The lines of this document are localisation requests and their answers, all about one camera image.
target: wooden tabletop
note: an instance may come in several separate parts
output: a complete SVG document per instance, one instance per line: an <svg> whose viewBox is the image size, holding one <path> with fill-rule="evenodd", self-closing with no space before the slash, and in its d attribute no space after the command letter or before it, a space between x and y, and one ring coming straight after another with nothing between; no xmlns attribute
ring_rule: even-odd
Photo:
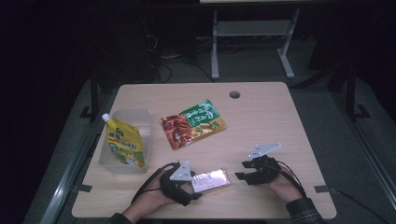
<svg viewBox="0 0 396 224"><path fill-rule="evenodd" d="M230 97L238 91L240 97ZM228 127L189 146L173 150L165 136L160 118L175 115L204 99L209 99ZM72 213L75 217L111 217L122 212L141 185L160 167L173 161L189 161L197 174L225 168L231 186L211 192L184 207L172 204L149 215L150 218L284 218L285 204L267 189L248 186L235 172L250 173L241 162L256 144L280 143L281 148L268 155L285 162L302 182L324 218L336 215L328 192L316 193L314 186L325 182L318 168L304 127L289 90L281 82L197 83L124 85L111 112L125 108L146 108L155 115L149 168L140 175L113 175L99 164L105 141L102 132Z"/></svg>

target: snack bag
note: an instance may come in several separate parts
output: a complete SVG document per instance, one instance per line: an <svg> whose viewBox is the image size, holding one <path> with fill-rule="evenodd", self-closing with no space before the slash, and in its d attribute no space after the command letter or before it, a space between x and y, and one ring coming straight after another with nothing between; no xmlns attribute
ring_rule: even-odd
<svg viewBox="0 0 396 224"><path fill-rule="evenodd" d="M161 118L161 124L172 149L187 146L227 127L207 99L178 115Z"/></svg>
<svg viewBox="0 0 396 224"><path fill-rule="evenodd" d="M143 143L139 129L108 114L102 116L106 123L107 142L113 154L125 164L145 166Z"/></svg>

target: dark sleeve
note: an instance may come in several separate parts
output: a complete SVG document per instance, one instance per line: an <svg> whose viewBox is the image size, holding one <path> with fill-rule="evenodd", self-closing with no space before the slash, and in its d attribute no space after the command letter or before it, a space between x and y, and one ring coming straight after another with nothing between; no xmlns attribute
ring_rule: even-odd
<svg viewBox="0 0 396 224"><path fill-rule="evenodd" d="M325 223L310 198L302 198L286 204L293 224Z"/></svg>
<svg viewBox="0 0 396 224"><path fill-rule="evenodd" d="M120 213L114 214L106 224L133 224L128 218Z"/></svg>

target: yellow pouch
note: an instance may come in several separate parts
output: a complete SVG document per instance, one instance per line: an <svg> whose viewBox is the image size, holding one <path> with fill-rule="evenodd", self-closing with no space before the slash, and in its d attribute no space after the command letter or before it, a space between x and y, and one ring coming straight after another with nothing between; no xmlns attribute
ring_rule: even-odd
<svg viewBox="0 0 396 224"><path fill-rule="evenodd" d="M143 143L139 129L111 118L108 114L104 114L102 118L106 123L107 142L113 154L125 164L144 167Z"/></svg>

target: transparent plastic bin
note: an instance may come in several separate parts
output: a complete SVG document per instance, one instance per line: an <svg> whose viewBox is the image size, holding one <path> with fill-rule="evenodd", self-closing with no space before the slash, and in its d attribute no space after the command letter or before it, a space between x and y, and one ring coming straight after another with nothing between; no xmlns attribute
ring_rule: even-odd
<svg viewBox="0 0 396 224"><path fill-rule="evenodd" d="M117 110L114 113L110 113L110 117L129 123L139 129L143 142L143 157L145 159L145 166L138 167L135 164L122 163L111 152L111 149L107 143L107 138L102 145L99 163L105 166L107 170L113 175L145 173L149 167L153 116L149 114L147 109L124 108Z"/></svg>

